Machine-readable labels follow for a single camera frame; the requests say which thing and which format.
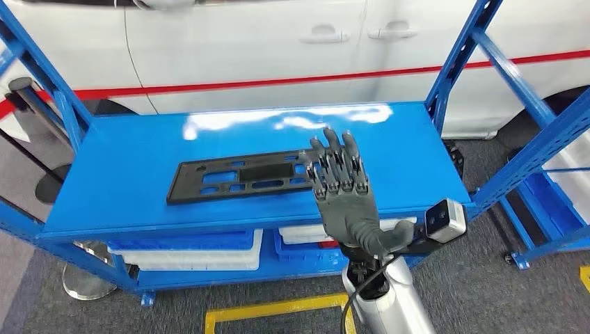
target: red stripe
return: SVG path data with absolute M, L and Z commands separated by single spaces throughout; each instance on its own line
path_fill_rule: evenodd
M 515 64 L 530 64 L 530 63 L 543 63 L 548 61 L 565 61 L 569 59 L 587 58 L 590 57 L 590 50 L 562 52 L 558 54 L 543 54 L 540 56 L 529 56 L 512 58 L 511 60 Z M 476 63 L 468 63 L 465 68 L 482 68 L 490 67 L 489 61 L 478 61 Z M 248 80 L 248 81 L 233 81 L 233 82 L 219 82 L 219 83 L 197 83 L 193 85 L 178 85 L 178 86 L 157 86 L 157 87 L 132 87 L 132 88 L 105 88 L 105 89 L 81 89 L 76 90 L 76 94 L 83 100 L 98 100 L 107 99 L 111 97 L 121 97 L 130 95 L 143 95 L 143 94 L 162 94 L 162 93 L 181 93 L 181 92 L 197 92 L 203 90 L 223 90 L 223 89 L 236 89 L 236 88 L 252 88 L 261 86 L 277 86 L 277 85 L 293 85 L 293 84 L 304 84 L 310 82 L 321 82 L 321 81 L 337 81 L 337 80 L 350 80 L 350 79 L 366 79 L 366 78 L 377 78 L 377 77 L 392 77 L 396 75 L 405 74 L 417 74 L 417 73 L 429 73 L 438 72 L 442 66 L 429 66 L 429 67 L 414 67 L 414 68 L 402 68 L 396 70 L 381 70 L 371 72 L 357 72 L 357 73 L 345 73 L 345 74 L 331 74 L 331 75 L 318 75 L 312 77 L 297 77 L 297 78 L 284 78 L 284 79 L 263 79 L 263 80 Z M 12 112 L 14 106 L 8 101 L 4 100 L 0 102 L 0 118 L 4 117 L 8 113 Z

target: black plastic panel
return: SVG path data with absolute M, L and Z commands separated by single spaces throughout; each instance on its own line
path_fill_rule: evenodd
M 182 204 L 311 189 L 299 152 L 286 151 L 182 162 L 170 186 L 168 204 Z M 317 160 L 317 152 L 304 150 Z

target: blue plastic bin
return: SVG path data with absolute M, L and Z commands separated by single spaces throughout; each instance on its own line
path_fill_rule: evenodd
M 216 250 L 250 249 L 254 243 L 254 230 L 224 233 L 192 234 L 158 239 L 116 240 L 107 245 L 111 250 Z
M 274 230 L 273 233 L 275 237 L 275 250 L 280 261 L 325 262 L 330 265 L 348 262 L 348 259 L 342 254 L 340 248 L 320 248 L 317 242 L 287 245 L 282 242 L 282 237 L 278 230 Z
M 547 173 L 529 176 L 525 180 L 525 185 L 535 195 L 562 235 L 586 225 L 568 196 Z

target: yellow floor marking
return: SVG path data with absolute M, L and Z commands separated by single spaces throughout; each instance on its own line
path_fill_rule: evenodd
M 590 292 L 590 266 L 580 267 L 580 280 L 582 280 L 582 283 L 584 283 L 586 289 Z
M 318 310 L 320 308 L 344 308 L 348 301 L 347 294 L 327 294 L 325 296 L 308 297 L 292 301 L 279 301 L 256 305 L 239 306 L 237 308 L 221 308 L 207 311 L 205 315 L 205 334 L 215 334 L 215 323 L 222 321 L 234 321 L 271 315 L 283 315 L 285 313 Z M 346 314 L 346 334 L 356 334 L 352 312 Z

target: robot finger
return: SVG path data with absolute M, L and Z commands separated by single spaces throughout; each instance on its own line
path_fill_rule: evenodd
M 330 149 L 333 153 L 339 153 L 342 151 L 342 146 L 340 146 L 340 140 L 338 139 L 338 135 L 334 130 L 330 129 L 329 127 L 324 127 L 324 136 L 328 139 L 328 144 L 330 144 Z
M 336 174 L 340 182 L 340 187 L 344 191 L 351 191 L 353 182 L 350 177 L 349 166 L 344 160 L 344 152 L 342 151 L 338 135 L 334 130 L 326 127 L 324 128 L 324 136 L 326 136 L 330 143 L 330 155 L 332 156 L 330 162 L 332 163 L 334 174 Z
M 314 168 L 313 161 L 305 153 L 305 151 L 299 152 L 299 160 L 305 165 L 305 174 L 312 184 L 313 192 L 318 200 L 326 198 L 326 185 L 322 182 L 317 170 Z
M 358 152 L 356 140 L 350 131 L 346 131 L 342 134 L 342 140 L 344 141 L 347 160 L 350 159 L 350 162 L 347 163 L 350 165 L 356 191 L 358 193 L 367 193 L 369 189 L 369 182 L 367 181 L 367 175 L 365 174 L 365 167 L 362 165 L 362 159 L 360 158 L 360 153 Z
M 339 184 L 336 176 L 334 175 L 333 162 L 331 162 L 333 158 L 328 156 L 324 144 L 322 144 L 318 138 L 311 138 L 310 144 L 312 145 L 312 148 L 317 151 L 319 165 L 321 166 L 321 173 L 324 175 L 326 180 L 328 191 L 331 193 L 337 193 Z

